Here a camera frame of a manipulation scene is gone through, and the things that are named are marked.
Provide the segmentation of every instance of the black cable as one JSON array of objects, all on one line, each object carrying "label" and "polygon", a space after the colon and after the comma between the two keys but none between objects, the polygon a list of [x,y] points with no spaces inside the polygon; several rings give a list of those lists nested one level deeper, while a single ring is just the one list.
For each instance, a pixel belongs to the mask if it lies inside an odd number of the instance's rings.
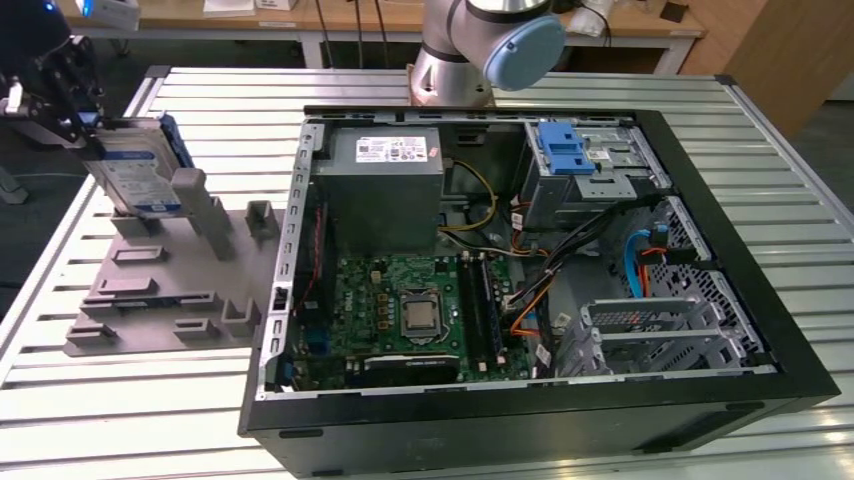
[{"label": "black cable", "polygon": [[542,347],[545,348],[545,351],[548,352],[548,356],[550,358],[548,365],[545,365],[545,371],[542,372],[544,375],[540,376],[538,369],[537,369],[536,376],[537,378],[550,378],[554,376],[556,357],[554,357],[554,335],[553,335],[553,332],[550,331],[550,319],[548,316],[548,293],[542,295],[542,298],[540,299],[538,303],[536,304],[536,307],[533,308],[536,312],[536,329],[538,330],[540,345],[542,345]]},{"label": "black cable", "polygon": [[356,4],[356,30],[358,32],[358,69],[364,68],[364,44],[361,42],[361,8],[358,7],[358,0],[353,0]]},{"label": "black cable", "polygon": [[612,47],[613,46],[613,37],[611,36],[611,24],[608,23],[608,19],[604,18],[604,15],[601,15],[595,9],[589,8],[587,5],[584,5],[583,3],[579,4],[581,8],[585,8],[587,10],[589,10],[592,13],[596,14],[596,16],[601,19],[601,21],[604,22],[604,43],[601,44],[603,47]]},{"label": "black cable", "polygon": [[390,60],[388,56],[388,38],[385,38],[385,22],[382,21],[382,10],[378,8],[378,0],[373,0],[376,5],[376,18],[378,19],[378,31],[382,34],[382,56],[385,58],[385,68],[390,68]]},{"label": "black cable", "polygon": [[497,207],[497,214],[501,216],[501,220],[504,220],[504,222],[506,222],[506,225],[512,225],[512,218],[509,217],[509,214],[512,209],[512,205],[509,204],[509,202],[501,202],[501,204],[498,204]]},{"label": "black cable", "polygon": [[453,232],[446,232],[442,231],[441,232],[442,235],[446,235],[448,237],[450,237],[453,240],[456,240],[461,245],[465,246],[465,248],[470,249],[470,250],[478,250],[481,247],[478,247],[477,245],[474,245],[470,242],[466,242],[465,240],[462,240],[458,235],[453,234]]},{"label": "black cable", "polygon": [[334,60],[332,60],[332,44],[329,43],[329,32],[325,29],[325,21],[322,20],[322,9],[320,8],[320,0],[314,0],[317,7],[317,19],[320,20],[320,29],[322,30],[322,43],[325,44],[325,56],[329,58],[329,68],[334,68]]},{"label": "black cable", "polygon": [[524,288],[524,290],[513,294],[512,302],[518,301],[520,299],[530,295],[530,293],[538,291],[546,280],[552,278],[553,274],[562,267],[562,263],[568,256],[575,253],[575,251],[580,247],[593,241],[599,237],[599,235],[601,235],[605,228],[611,224],[611,220],[616,217],[616,215],[635,208],[651,207],[661,200],[661,198],[661,193],[652,193],[636,198],[635,200],[617,202],[608,208],[605,208],[601,212],[599,212],[577,227],[575,227],[575,229],[560,241],[557,246],[550,250],[550,253],[548,254],[548,257],[545,258],[545,261],[542,262],[542,265],[540,267],[540,275],[536,281],[526,288]]}]

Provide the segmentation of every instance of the metal table surface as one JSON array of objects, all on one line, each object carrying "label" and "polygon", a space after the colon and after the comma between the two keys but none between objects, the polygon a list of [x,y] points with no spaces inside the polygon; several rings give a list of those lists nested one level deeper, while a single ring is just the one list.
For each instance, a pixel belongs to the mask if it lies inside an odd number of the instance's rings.
[{"label": "metal table surface", "polygon": [[[176,117],[228,207],[285,194],[305,104],[401,105],[398,71],[152,69],[127,115]],[[737,88],[712,78],[553,75],[500,106],[660,110],[841,395],[687,453],[405,478],[854,478],[854,222]],[[236,436],[248,349],[69,358],[63,334],[113,227],[89,177],[0,326],[2,478],[286,478]]]}]

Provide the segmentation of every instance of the cable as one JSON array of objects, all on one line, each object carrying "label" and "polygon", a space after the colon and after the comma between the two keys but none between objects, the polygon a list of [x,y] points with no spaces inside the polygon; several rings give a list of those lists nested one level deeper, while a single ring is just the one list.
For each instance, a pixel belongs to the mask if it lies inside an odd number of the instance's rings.
[{"label": "cable", "polygon": [[552,361],[549,361],[548,364],[544,365],[545,366],[544,371],[541,368],[536,369],[536,377],[550,378],[554,374],[556,357],[554,357],[554,335],[550,330],[550,318],[548,316],[548,295],[542,296],[542,299],[538,301],[538,304],[536,305],[533,311],[536,312],[536,329],[538,330],[540,344],[542,345],[542,348],[545,348],[545,351],[548,352],[548,357],[552,359]]},{"label": "cable", "polygon": [[[640,252],[640,256],[651,255],[652,253],[665,253],[667,249],[661,247],[647,248],[643,252]],[[645,264],[640,265],[640,286],[643,287],[643,296],[648,297],[652,295],[652,287],[649,285],[649,268]]]},{"label": "cable", "polygon": [[[522,253],[525,255],[529,255],[530,249],[522,250],[521,248],[518,248],[518,245],[516,244],[520,234],[521,232],[518,230],[512,231],[512,237],[509,237],[509,247],[512,248],[512,251],[514,253]],[[545,250],[544,248],[540,248],[538,250],[536,250],[536,254],[541,255],[542,257],[548,257],[548,250]]]},{"label": "cable", "polygon": [[608,19],[604,18],[604,15],[601,15],[599,13],[599,11],[593,8],[589,8],[587,5],[584,5],[584,3],[579,3],[581,8],[585,8],[587,10],[589,10],[592,13],[596,14],[596,16],[601,19],[601,21],[604,22],[604,43],[601,44],[603,47],[612,47],[613,46],[613,37],[611,36],[611,24],[608,23]]},{"label": "cable", "polygon": [[533,307],[536,306],[536,303],[540,301],[540,299],[545,295],[545,292],[550,288],[550,284],[552,283],[554,283],[553,279],[550,280],[550,282],[548,282],[548,285],[545,285],[545,287],[542,287],[542,289],[538,291],[538,293],[533,297],[533,300],[530,300],[530,303],[528,303],[528,305],[524,307],[524,310],[521,310],[521,313],[516,317],[516,321],[512,322],[512,325],[509,326],[509,334],[510,335],[516,335],[516,336],[518,336],[518,335],[538,335],[538,333],[532,333],[529,330],[518,331],[518,325],[521,324],[521,320],[524,319],[524,316],[533,309]]},{"label": "cable", "polygon": [[514,253],[514,252],[508,252],[506,250],[501,250],[500,248],[493,248],[493,247],[478,247],[476,245],[472,245],[470,243],[465,242],[461,238],[458,238],[456,235],[453,235],[450,232],[444,231],[444,230],[438,230],[438,232],[448,237],[448,239],[461,248],[464,248],[465,250],[477,250],[477,251],[482,251],[482,252],[493,252],[493,253],[500,253],[501,255],[506,255],[509,257],[526,257],[526,255],[522,255],[520,253]]},{"label": "cable", "polygon": [[320,30],[322,30],[322,43],[325,44],[325,56],[329,58],[329,68],[334,68],[334,60],[332,60],[332,44],[329,43],[329,31],[325,29],[325,21],[322,20],[322,8],[320,8],[320,0],[314,0],[317,7],[317,19],[320,20]]},{"label": "cable", "polygon": [[316,211],[314,211],[314,262],[313,262],[313,267],[312,267],[312,271],[310,271],[310,280],[308,281],[308,287],[305,287],[305,292],[302,293],[302,298],[298,301],[298,305],[296,306],[294,311],[298,312],[298,310],[302,308],[302,305],[305,304],[305,300],[308,299],[308,294],[310,293],[310,289],[314,286],[314,282],[317,281],[317,273],[320,272],[320,217],[321,215],[321,208],[317,207]]},{"label": "cable", "polygon": [[[465,217],[465,223],[474,223],[473,220],[470,219],[470,208],[465,208],[462,210],[462,216]],[[485,233],[482,233],[482,228],[476,228],[473,230],[473,233],[477,234],[477,236],[480,237],[480,240],[482,240],[482,243],[485,244],[486,247],[494,247],[494,245],[492,244],[492,241],[489,240],[489,237],[486,236]]]},{"label": "cable", "polygon": [[448,231],[450,231],[450,232],[465,232],[468,230],[473,230],[476,228],[480,228],[482,225],[486,225],[489,223],[489,221],[492,220],[492,217],[494,216],[494,211],[497,210],[497,200],[494,199],[494,192],[492,191],[492,187],[489,186],[489,182],[486,182],[485,178],[482,178],[482,175],[480,175],[480,173],[473,169],[473,167],[470,165],[468,165],[465,162],[462,162],[460,160],[453,160],[453,164],[458,165],[465,170],[468,170],[468,173],[470,173],[477,178],[477,180],[482,184],[484,188],[489,192],[489,203],[490,203],[490,205],[489,205],[489,210],[488,210],[482,220],[480,220],[476,223],[468,224],[468,225],[448,225],[445,227],[438,227],[438,231],[441,231],[441,232],[448,232]]},{"label": "cable", "polygon": [[358,32],[358,69],[364,68],[364,44],[361,42],[361,7],[358,6],[358,0],[353,0],[356,4],[356,30]]},{"label": "cable", "polygon": [[564,239],[560,241],[557,246],[552,249],[548,254],[548,258],[542,262],[540,267],[540,276],[533,282],[530,286],[518,290],[508,300],[508,304],[513,304],[521,298],[524,298],[528,294],[530,294],[538,286],[542,284],[545,280],[548,280],[557,273],[560,268],[562,267],[562,262],[568,255],[570,255],[575,250],[587,245],[595,238],[604,233],[607,226],[611,223],[611,220],[616,215],[640,207],[651,207],[657,202],[660,202],[664,195],[659,192],[644,195],[643,197],[636,198],[635,200],[627,200],[623,202],[617,202],[612,204],[608,208],[605,208],[601,212],[599,212],[593,217],[591,217],[584,223],[581,223],[575,229],[566,234]]},{"label": "cable", "polygon": [[385,69],[390,68],[390,59],[388,56],[388,38],[385,37],[385,22],[382,21],[382,9],[378,8],[378,0],[373,0],[376,5],[376,18],[378,19],[378,31],[382,34],[382,56],[385,59]]},{"label": "cable", "polygon": [[623,268],[625,270],[625,281],[628,282],[628,290],[635,298],[643,297],[643,287],[639,283],[637,270],[635,268],[635,241],[639,238],[649,238],[648,230],[637,230],[625,239],[625,247],[623,249]]}]

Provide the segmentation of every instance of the robotic arm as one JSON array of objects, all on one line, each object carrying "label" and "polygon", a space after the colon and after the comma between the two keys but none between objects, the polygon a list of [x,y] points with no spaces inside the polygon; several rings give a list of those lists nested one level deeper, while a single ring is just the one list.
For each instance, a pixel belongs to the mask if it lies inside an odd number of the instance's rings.
[{"label": "robotic arm", "polygon": [[550,0],[429,0],[422,44],[409,78],[425,106],[482,106],[490,85],[520,90],[560,57],[562,26]]},{"label": "robotic arm", "polygon": [[51,0],[0,0],[0,118],[37,143],[94,159],[101,94],[91,42],[70,36]]}]

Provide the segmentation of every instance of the desk leg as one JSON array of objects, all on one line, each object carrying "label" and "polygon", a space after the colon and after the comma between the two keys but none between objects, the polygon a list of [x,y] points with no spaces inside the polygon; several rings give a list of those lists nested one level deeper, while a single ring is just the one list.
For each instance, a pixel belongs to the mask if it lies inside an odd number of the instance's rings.
[{"label": "desk leg", "polygon": [[14,177],[0,167],[0,200],[9,205],[19,205],[26,201],[29,194]]},{"label": "desk leg", "polygon": [[322,65],[322,34],[320,32],[300,32],[298,42],[302,45],[302,58],[305,59],[305,68],[325,68]]},{"label": "desk leg", "polygon": [[669,41],[669,48],[661,54],[655,66],[656,75],[676,75],[693,45],[693,37],[677,37]]},{"label": "desk leg", "polygon": [[126,57],[130,53],[130,41],[127,39],[109,39],[109,45],[111,46],[111,50],[115,52],[115,55],[119,57]]}]

